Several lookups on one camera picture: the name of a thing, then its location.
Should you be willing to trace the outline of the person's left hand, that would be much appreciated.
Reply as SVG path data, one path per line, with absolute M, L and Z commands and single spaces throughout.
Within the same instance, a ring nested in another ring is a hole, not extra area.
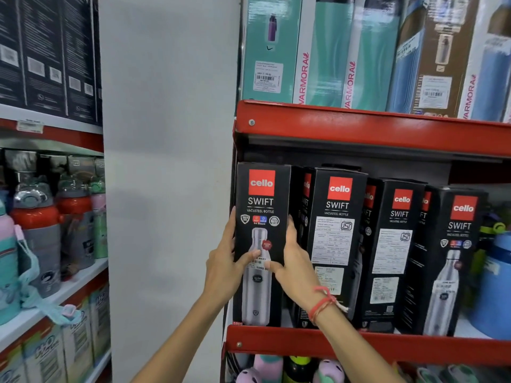
M 209 254 L 203 296 L 214 306 L 223 307 L 235 294 L 244 272 L 237 272 L 234 259 L 236 207 L 232 208 L 218 246 Z

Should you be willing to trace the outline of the large blue water jug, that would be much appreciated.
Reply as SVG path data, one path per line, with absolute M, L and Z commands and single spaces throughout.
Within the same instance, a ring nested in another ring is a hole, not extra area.
M 511 341 L 511 232 L 499 234 L 487 253 L 469 322 L 492 339 Z

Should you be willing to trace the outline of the black box with white label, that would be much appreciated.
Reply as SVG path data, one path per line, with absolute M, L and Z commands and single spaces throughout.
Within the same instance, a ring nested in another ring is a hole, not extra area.
M 67 116 L 59 0 L 19 0 L 29 110 Z
M 23 108 L 22 47 L 17 0 L 0 0 L 0 103 Z
M 94 87 L 96 98 L 96 117 L 97 124 L 103 127 L 103 97 L 101 81 L 101 51 L 100 51 L 100 32 L 99 32 L 99 0 L 92 2 L 92 32 L 93 32 L 93 54 L 94 54 Z
M 67 116 L 98 124 L 93 54 L 92 0 L 59 0 Z

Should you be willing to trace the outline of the pink and green kids bottle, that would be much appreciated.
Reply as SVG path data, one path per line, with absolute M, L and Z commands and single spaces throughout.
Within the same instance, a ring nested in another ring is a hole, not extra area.
M 89 185 L 94 213 L 94 256 L 108 257 L 106 184 L 104 177 L 94 176 Z

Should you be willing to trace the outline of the white price tag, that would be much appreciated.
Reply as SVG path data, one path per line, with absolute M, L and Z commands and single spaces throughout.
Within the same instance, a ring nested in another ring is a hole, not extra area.
M 42 122 L 19 120 L 16 123 L 16 131 L 42 135 L 44 133 L 44 124 Z

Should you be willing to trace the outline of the red metal shelf board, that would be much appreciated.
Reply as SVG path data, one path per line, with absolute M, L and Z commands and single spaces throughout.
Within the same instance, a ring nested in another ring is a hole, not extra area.
M 370 332 L 363 332 L 362 336 L 389 363 L 407 361 L 511 367 L 511 341 Z M 328 341 L 317 329 L 238 325 L 227 327 L 222 359 L 227 352 L 324 359 L 335 356 Z
M 511 158 L 511 124 L 239 101 L 233 134 Z

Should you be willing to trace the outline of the teal box with purple bottle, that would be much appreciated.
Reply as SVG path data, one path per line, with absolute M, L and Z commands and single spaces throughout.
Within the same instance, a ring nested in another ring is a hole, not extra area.
M 240 99 L 291 103 L 303 0 L 242 0 Z

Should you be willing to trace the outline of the person's right forearm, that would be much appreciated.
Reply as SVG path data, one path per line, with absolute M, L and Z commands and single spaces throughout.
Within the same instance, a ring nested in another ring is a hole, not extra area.
M 406 383 L 336 304 L 322 312 L 314 323 L 328 340 L 351 383 Z

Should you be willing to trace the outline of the brown and blue bottle box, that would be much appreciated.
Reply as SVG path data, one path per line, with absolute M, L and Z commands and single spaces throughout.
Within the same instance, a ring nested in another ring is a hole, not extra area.
M 456 117 L 480 0 L 404 0 L 387 112 Z

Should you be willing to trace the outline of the teal and pink kids bottle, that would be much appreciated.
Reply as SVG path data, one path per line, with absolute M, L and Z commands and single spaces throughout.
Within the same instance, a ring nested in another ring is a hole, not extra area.
M 0 325 L 21 310 L 18 251 L 14 220 L 0 200 Z

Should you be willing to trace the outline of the person's right hand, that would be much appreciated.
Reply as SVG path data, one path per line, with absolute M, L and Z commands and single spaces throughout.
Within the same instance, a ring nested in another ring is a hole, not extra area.
M 287 271 L 285 278 L 276 278 L 287 296 L 316 321 L 324 311 L 334 307 L 335 303 L 317 278 L 309 258 L 297 242 L 297 231 L 291 215 L 288 215 L 284 263 Z M 269 270 L 269 261 L 265 261 Z

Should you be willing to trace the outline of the white shelf with red edge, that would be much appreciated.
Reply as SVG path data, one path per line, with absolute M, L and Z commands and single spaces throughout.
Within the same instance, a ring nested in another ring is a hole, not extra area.
M 44 133 L 33 134 L 16 131 L 19 120 L 42 122 Z M 84 149 L 85 153 L 103 154 L 103 128 L 87 122 L 80 122 L 60 116 L 45 114 L 29 109 L 12 107 L 0 103 L 0 134 L 3 137 L 40 139 Z

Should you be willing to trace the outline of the grey and green bottle lid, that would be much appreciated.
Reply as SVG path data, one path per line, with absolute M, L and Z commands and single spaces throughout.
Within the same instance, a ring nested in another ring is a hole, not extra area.
M 480 383 L 474 370 L 467 365 L 447 365 L 440 373 L 439 378 L 443 383 Z

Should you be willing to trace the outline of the person's left forearm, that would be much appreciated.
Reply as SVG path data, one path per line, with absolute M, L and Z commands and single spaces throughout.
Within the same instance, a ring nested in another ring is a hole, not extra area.
M 130 383 L 182 383 L 210 327 L 230 297 L 203 293 Z

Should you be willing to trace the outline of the black bottle with yellow cap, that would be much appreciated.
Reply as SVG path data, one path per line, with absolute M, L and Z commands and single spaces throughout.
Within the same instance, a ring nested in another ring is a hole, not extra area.
M 309 356 L 285 356 L 282 383 L 312 383 L 318 360 Z

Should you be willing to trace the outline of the black steel bottle box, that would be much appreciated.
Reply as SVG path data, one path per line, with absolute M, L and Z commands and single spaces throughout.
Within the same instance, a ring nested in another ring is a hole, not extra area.
M 414 180 L 367 180 L 349 314 L 361 331 L 394 331 L 425 187 Z
M 233 297 L 233 322 L 280 327 L 283 290 L 265 262 L 284 263 L 292 167 L 239 162 L 236 167 L 234 258 L 259 250 Z
M 401 334 L 454 335 L 487 199 L 481 190 L 425 187 L 395 322 Z
M 335 167 L 298 167 L 291 216 L 322 286 L 348 307 L 368 174 Z

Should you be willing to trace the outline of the white and blue bottle box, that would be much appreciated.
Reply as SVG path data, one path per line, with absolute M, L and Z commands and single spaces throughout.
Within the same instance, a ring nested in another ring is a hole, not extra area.
M 511 0 L 479 0 L 457 117 L 500 122 L 511 80 Z

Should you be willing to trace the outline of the red and grey kids bottle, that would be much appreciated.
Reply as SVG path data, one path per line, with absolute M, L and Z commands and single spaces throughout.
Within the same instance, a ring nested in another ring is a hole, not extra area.
M 73 176 L 62 176 L 56 197 L 61 221 L 61 270 L 73 276 L 91 267 L 94 255 L 94 212 L 88 185 Z
M 39 261 L 40 272 L 31 285 L 42 298 L 54 295 L 61 287 L 62 218 L 45 179 L 34 177 L 17 185 L 10 216 Z

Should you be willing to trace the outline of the white and teal bottle box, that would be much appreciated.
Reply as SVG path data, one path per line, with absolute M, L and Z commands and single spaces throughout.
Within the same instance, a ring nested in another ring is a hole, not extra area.
M 354 0 L 302 0 L 292 102 L 341 107 Z
M 403 0 L 354 0 L 342 108 L 385 111 Z

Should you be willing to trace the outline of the white and orange bottle box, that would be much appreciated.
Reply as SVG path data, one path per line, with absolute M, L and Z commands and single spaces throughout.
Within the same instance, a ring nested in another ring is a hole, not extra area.
M 93 372 L 90 304 L 84 289 L 67 300 L 81 311 L 81 321 L 62 329 L 67 383 L 85 383 Z
M 67 383 L 60 326 L 43 318 L 21 342 L 28 383 Z
M 91 315 L 93 362 L 97 366 L 111 346 L 109 281 L 107 274 L 95 277 L 87 287 Z
M 20 342 L 0 352 L 0 383 L 29 383 Z

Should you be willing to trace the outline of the pink bottle lid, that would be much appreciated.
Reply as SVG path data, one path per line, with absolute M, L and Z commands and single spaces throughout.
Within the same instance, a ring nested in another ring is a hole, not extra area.
M 241 371 L 235 383 L 263 383 L 263 378 L 257 369 L 251 367 Z

